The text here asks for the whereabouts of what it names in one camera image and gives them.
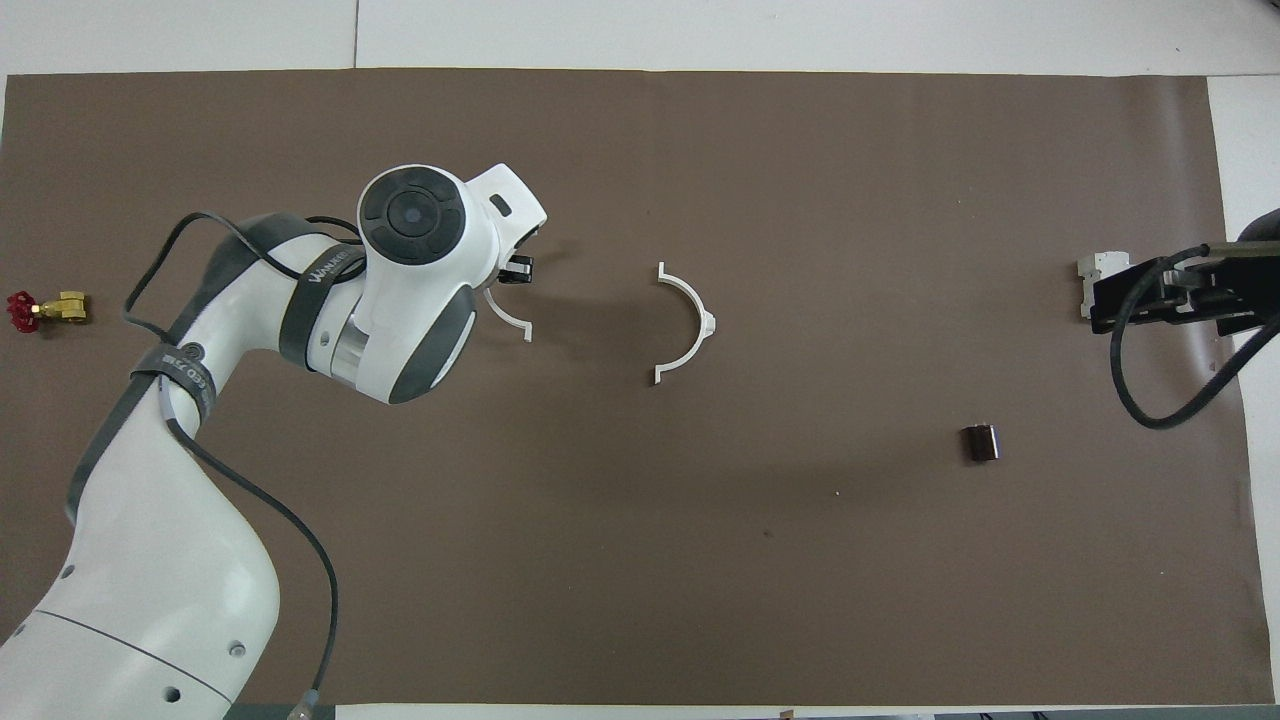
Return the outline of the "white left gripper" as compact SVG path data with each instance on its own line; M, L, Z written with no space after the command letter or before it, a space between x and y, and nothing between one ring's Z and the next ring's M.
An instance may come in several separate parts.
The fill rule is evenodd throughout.
M481 228L495 245L495 263L506 263L497 281L532 283L535 259L513 256L520 245L547 223L547 211L525 182L504 163L468 181L481 217Z

